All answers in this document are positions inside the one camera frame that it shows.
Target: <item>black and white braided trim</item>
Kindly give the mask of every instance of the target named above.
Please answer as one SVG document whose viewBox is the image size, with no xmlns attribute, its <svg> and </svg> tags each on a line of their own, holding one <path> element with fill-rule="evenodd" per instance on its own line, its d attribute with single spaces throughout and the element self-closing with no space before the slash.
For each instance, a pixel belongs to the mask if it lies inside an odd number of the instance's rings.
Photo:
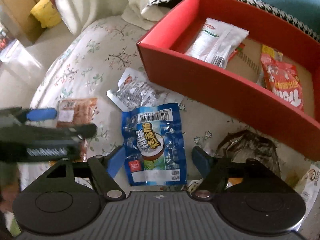
<svg viewBox="0 0 320 240">
<path fill-rule="evenodd" d="M 172 1 L 172 0 L 155 0 L 151 4 L 159 4 L 162 2 L 169 2 L 169 1 Z M 283 20 L 286 20 L 290 24 L 292 24 L 295 27 L 302 30 L 304 33 L 308 34 L 310 37 L 312 37 L 316 41 L 320 42 L 320 35 L 318 35 L 316 32 L 311 30 L 303 22 L 299 21 L 297 18 L 291 16 L 290 14 L 287 14 L 286 12 L 284 12 L 284 11 L 282 11 L 282 10 L 280 10 L 280 9 L 278 9 L 268 3 L 264 3 L 263 1 L 260 1 L 260 0 L 238 0 L 238 1 L 253 5 L 253 6 L 258 7 L 262 10 L 265 10 L 269 13 L 272 13 L 273 15 L 275 15 Z"/>
</svg>

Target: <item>floral tablecloth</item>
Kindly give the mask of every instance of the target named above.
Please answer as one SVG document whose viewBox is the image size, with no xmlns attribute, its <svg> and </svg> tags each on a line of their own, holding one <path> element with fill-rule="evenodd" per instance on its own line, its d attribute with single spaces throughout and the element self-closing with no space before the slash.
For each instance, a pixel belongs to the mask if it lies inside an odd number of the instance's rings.
<svg viewBox="0 0 320 240">
<path fill-rule="evenodd" d="M 117 88 L 120 77 L 128 67 L 144 73 L 136 42 L 145 32 L 125 22 L 120 16 L 94 22 L 52 64 L 34 95 L 31 103 L 34 108 L 57 108 L 59 101 L 65 98 L 98 98 L 92 117 L 92 121 L 98 126 L 98 133 L 90 142 L 87 157 L 106 155 L 123 142 L 121 110 L 107 97 L 107 91 Z M 191 160 L 194 146 L 200 146 L 210 153 L 228 132 L 247 127 L 246 124 L 187 97 L 180 104 L 180 115 L 188 179 L 201 178 Z M 36 125 L 55 127 L 56 120 Z M 286 170 L 294 169 L 302 177 L 310 163 L 289 147 L 280 143 L 277 146 L 283 175 L 285 176 Z M 48 168 L 47 163 L 22 165 L 22 188 Z M 77 181 L 90 186 L 86 179 Z M 116 181 L 127 190 L 131 189 L 123 168 L 116 176 Z"/>
</svg>

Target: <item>gray ribbed plate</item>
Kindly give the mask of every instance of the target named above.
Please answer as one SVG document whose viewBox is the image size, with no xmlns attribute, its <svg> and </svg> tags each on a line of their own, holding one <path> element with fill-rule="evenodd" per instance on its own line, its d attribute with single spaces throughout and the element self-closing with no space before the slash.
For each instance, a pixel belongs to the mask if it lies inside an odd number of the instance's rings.
<svg viewBox="0 0 320 240">
<path fill-rule="evenodd" d="M 226 224 L 211 204 L 194 201 L 186 192 L 133 191 L 126 200 L 108 203 L 97 220 L 75 233 L 44 237 L 23 232 L 16 239 L 302 240 L 303 238 L 295 232 L 277 237 L 257 237 L 239 232 Z"/>
</svg>

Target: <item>floor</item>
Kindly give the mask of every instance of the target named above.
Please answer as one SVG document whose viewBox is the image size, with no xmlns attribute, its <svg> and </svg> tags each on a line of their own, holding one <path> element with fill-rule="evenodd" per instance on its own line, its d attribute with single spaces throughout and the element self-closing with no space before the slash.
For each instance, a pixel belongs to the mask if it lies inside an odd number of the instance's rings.
<svg viewBox="0 0 320 240">
<path fill-rule="evenodd" d="M 1 107 L 28 107 L 36 88 L 55 59 L 64 52 L 75 37 L 64 23 L 46 30 L 38 41 L 27 48 L 21 44 L 2 57 L 0 66 Z M 308 240 L 320 240 L 320 198 L 300 228 Z"/>
</svg>

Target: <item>barcode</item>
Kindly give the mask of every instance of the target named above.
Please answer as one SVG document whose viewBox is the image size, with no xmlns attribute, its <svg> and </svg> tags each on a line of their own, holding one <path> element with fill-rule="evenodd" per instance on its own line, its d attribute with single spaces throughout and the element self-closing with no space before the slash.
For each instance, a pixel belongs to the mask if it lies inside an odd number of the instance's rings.
<svg viewBox="0 0 320 240">
<path fill-rule="evenodd" d="M 305 203 L 307 203 L 308 200 L 309 200 L 310 194 L 309 194 L 308 192 L 305 192 L 305 191 L 304 191 L 304 192 L 302 192 L 301 197 L 303 198 L 303 201 L 304 201 Z"/>
<path fill-rule="evenodd" d="M 180 176 L 171 176 L 171 180 L 180 180 Z"/>
<path fill-rule="evenodd" d="M 224 58 L 223 57 L 219 57 L 219 56 L 215 56 L 213 58 L 212 64 L 216 65 L 218 67 L 222 67 L 224 65 Z"/>
<path fill-rule="evenodd" d="M 173 121 L 172 109 L 164 109 L 154 113 L 138 114 L 138 123 L 152 121 Z"/>
</svg>

